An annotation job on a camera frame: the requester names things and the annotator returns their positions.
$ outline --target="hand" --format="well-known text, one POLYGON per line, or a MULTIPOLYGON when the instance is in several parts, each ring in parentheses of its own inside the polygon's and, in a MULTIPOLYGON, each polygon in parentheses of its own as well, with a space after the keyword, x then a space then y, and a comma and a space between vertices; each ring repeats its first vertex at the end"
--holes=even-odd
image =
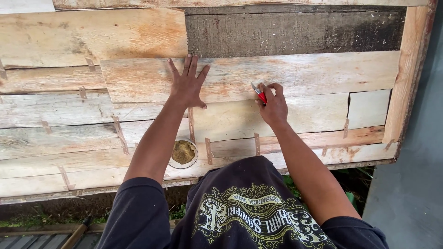
POLYGON ((260 91, 266 96, 267 104, 264 105, 260 99, 255 100, 260 107, 260 115, 263 120, 272 128, 287 124, 288 105, 283 95, 283 87, 280 84, 272 83, 265 86, 263 83, 258 85, 260 91), (276 90, 276 94, 271 91, 271 88, 276 90))
POLYGON ((191 55, 188 54, 188 56, 185 58, 185 66, 182 75, 180 75, 177 71, 177 68, 175 67, 171 58, 169 58, 167 61, 173 79, 171 95, 169 98, 180 102, 181 104, 185 105, 186 108, 198 106, 206 109, 206 104, 200 99, 200 90, 203 82, 206 79, 210 65, 203 67, 201 73, 197 78, 195 78, 195 74, 197 73, 197 55, 191 57, 191 55))

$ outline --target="person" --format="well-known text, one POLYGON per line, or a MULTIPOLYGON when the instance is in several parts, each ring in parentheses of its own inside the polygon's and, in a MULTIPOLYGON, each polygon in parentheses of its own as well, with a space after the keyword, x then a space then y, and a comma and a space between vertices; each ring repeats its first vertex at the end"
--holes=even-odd
POLYGON ((272 162, 254 156, 207 172, 189 190, 186 214, 171 234, 161 184, 184 112, 189 107, 207 109, 199 95, 210 65, 196 78, 196 55, 187 55, 181 75, 173 61, 167 61, 171 94, 134 153, 99 249, 388 248, 384 234, 361 220, 335 177, 292 130, 283 87, 276 83, 260 84, 267 104, 256 103, 309 211, 287 189, 272 162))

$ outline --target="black t-shirt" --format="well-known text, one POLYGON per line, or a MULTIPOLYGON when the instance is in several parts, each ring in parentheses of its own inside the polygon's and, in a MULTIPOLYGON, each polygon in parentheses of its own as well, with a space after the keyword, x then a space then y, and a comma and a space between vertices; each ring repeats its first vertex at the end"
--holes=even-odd
POLYGON ((384 234, 351 217, 320 227, 263 156, 209 171, 188 193, 172 235, 161 185, 138 177, 118 189, 99 249, 381 249, 384 234))

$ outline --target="printed graphic on shirt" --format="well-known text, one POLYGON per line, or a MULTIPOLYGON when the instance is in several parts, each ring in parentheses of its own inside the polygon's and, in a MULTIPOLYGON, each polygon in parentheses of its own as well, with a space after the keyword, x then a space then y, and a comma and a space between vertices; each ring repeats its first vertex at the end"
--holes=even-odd
POLYGON ((284 236, 309 248, 335 248, 303 206, 294 198, 283 200, 273 186, 212 191, 202 196, 192 233, 202 233, 209 244, 237 221, 260 249, 277 248, 284 236))

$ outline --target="corrugated metal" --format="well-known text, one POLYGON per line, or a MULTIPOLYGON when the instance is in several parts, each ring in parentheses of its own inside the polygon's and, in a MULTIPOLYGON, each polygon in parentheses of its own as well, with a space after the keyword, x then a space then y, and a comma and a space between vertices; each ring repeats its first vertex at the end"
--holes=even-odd
MULTIPOLYGON (((60 249, 71 234, 42 234, 0 238, 0 249, 60 249)), ((95 249, 101 233, 84 234, 73 249, 95 249)))

